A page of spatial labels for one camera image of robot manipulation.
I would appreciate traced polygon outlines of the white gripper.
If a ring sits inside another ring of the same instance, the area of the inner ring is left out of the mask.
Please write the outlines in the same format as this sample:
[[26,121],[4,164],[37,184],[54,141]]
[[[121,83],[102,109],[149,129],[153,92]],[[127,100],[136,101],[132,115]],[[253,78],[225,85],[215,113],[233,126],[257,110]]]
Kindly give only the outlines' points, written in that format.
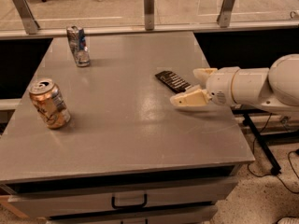
[[177,107],[203,106],[210,100],[217,105],[234,105],[232,84],[238,70],[239,67],[194,69],[193,74],[199,85],[172,96],[170,102]]

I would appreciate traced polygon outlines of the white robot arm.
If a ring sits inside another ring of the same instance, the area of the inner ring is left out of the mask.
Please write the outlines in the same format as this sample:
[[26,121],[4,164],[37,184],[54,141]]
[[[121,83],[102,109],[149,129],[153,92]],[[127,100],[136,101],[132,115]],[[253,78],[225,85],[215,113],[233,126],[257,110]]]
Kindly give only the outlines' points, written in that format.
[[299,115],[299,55],[277,59],[270,68],[238,66],[193,70],[200,83],[176,94],[170,102],[176,107],[251,105],[284,116]]

